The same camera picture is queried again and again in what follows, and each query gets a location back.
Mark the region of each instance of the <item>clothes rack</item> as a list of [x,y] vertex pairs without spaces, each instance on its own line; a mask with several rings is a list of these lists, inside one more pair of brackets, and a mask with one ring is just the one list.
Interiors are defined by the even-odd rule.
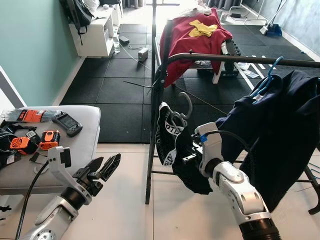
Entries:
[[[179,53],[169,56],[170,45],[171,45],[171,34],[165,34],[164,39],[164,50],[163,59],[161,59],[159,47],[156,37],[156,11],[157,11],[157,0],[152,0],[152,53],[151,53],[151,131],[150,131],[150,145],[149,145],[149,155],[148,155],[148,167],[147,167],[147,178],[146,178],[146,191],[145,191],[145,204],[148,205],[150,202],[151,193],[151,176],[152,174],[165,174],[165,175],[175,175],[172,172],[166,171],[155,171],[152,170],[153,161],[155,156],[156,147],[156,131],[157,131],[157,119],[159,114],[159,105],[163,98],[165,77],[167,76],[167,67],[170,63],[182,60],[208,60],[208,61],[218,61],[218,62],[231,62],[231,63],[253,63],[253,64],[273,64],[276,58],[262,58],[262,57],[247,57],[247,56],[229,56],[229,55],[214,55],[214,54],[200,54],[192,53]],[[164,31],[166,33],[171,33],[173,29],[173,21],[168,20]],[[316,61],[305,61],[305,60],[294,60],[294,59],[282,59],[279,61],[278,65],[284,66],[294,66],[294,67],[310,67],[310,68],[320,68],[320,62]],[[298,179],[299,183],[311,183],[318,196],[318,204],[316,207],[310,209],[309,214],[313,215],[320,212],[320,184],[313,177],[313,174],[309,167],[307,166],[304,170],[308,180]]]

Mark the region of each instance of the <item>black bag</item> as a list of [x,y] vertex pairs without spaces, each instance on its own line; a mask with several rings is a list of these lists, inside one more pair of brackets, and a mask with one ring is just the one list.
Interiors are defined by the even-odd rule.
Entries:
[[[81,35],[88,31],[87,26],[91,23],[93,14],[82,0],[60,0],[60,3],[65,15],[74,23],[83,45]],[[85,27],[85,32],[80,32],[81,27]]]
[[120,0],[100,0],[100,5],[114,5],[114,4],[120,4]]

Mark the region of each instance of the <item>white cabinet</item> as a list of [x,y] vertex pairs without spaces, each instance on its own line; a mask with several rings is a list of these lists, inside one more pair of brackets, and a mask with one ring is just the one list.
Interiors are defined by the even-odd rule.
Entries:
[[108,57],[111,54],[113,48],[113,11],[110,7],[105,10],[103,7],[98,7],[97,11],[93,14],[99,19],[92,18],[90,25],[86,28],[82,27],[80,32],[85,34],[80,36],[75,25],[69,24],[69,28],[72,34],[73,42],[76,51],[81,57]]

